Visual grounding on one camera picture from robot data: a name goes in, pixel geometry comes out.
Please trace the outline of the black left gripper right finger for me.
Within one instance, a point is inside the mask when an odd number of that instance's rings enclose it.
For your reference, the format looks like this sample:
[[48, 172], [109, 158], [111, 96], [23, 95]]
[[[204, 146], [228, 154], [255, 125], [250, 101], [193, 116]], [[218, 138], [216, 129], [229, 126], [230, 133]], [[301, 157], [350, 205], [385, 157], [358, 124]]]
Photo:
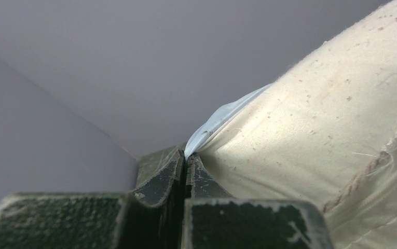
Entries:
[[239, 199], [192, 154], [182, 248], [333, 248], [325, 220], [302, 200]]

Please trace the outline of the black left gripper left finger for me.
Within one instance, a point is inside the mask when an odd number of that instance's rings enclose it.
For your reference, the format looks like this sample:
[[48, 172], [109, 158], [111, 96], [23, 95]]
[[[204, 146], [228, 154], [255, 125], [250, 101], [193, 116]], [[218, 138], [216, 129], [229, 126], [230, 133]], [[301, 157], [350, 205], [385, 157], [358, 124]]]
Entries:
[[0, 202], [0, 248], [178, 248], [184, 152], [130, 192], [20, 192]]

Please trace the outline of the light blue pillowcase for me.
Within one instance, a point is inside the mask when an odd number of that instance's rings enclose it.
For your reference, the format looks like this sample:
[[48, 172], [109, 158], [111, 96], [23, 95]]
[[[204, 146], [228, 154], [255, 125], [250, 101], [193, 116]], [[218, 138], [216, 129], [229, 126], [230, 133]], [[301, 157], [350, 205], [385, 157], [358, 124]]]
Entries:
[[259, 89], [256, 89], [240, 99], [222, 105], [219, 107], [209, 119], [201, 125], [189, 138], [184, 149], [185, 159], [198, 151], [205, 142], [217, 131], [224, 123], [226, 123], [237, 112], [248, 105], [252, 100], [258, 97], [261, 93], [267, 90], [271, 84], [267, 84]]

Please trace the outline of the white pillow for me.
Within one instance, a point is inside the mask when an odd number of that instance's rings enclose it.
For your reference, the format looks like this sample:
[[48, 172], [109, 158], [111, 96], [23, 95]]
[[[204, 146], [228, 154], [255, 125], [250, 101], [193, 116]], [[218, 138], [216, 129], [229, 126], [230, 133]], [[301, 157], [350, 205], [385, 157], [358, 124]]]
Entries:
[[301, 60], [197, 152], [238, 198], [313, 203], [336, 248], [397, 248], [397, 1]]

